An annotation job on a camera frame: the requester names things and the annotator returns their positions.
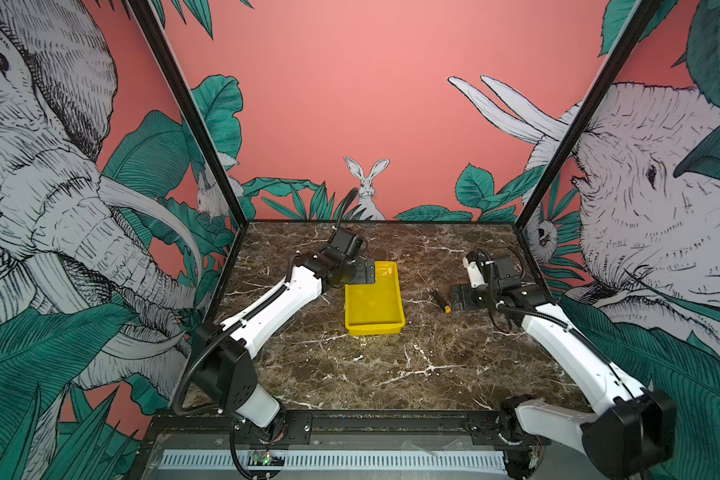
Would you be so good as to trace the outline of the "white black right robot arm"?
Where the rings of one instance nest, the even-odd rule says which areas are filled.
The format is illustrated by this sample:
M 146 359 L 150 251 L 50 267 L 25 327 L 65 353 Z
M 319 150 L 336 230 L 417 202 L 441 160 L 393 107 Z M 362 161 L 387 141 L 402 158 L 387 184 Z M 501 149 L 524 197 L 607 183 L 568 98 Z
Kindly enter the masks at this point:
M 677 406 L 611 361 L 574 325 L 540 283 L 525 283 L 512 258 L 476 248 L 463 259 L 469 281 L 452 290 L 455 304 L 501 314 L 538 342 L 585 396 L 590 412 L 528 395 L 503 401 L 501 442 L 528 448 L 551 440 L 578 451 L 608 479 L 644 479 L 673 457 Z

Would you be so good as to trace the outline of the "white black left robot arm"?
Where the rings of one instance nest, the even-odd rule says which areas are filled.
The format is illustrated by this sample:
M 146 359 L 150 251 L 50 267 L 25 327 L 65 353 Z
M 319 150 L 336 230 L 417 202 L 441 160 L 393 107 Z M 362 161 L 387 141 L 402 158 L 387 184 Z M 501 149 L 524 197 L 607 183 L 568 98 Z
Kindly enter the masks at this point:
M 284 407 L 259 384 L 253 359 L 277 330 L 325 290 L 374 283 L 366 246 L 365 238 L 335 227 L 320 247 L 295 253 L 285 276 L 258 300 L 220 324 L 198 328 L 171 402 L 173 412 L 212 410 L 260 429 L 278 429 Z

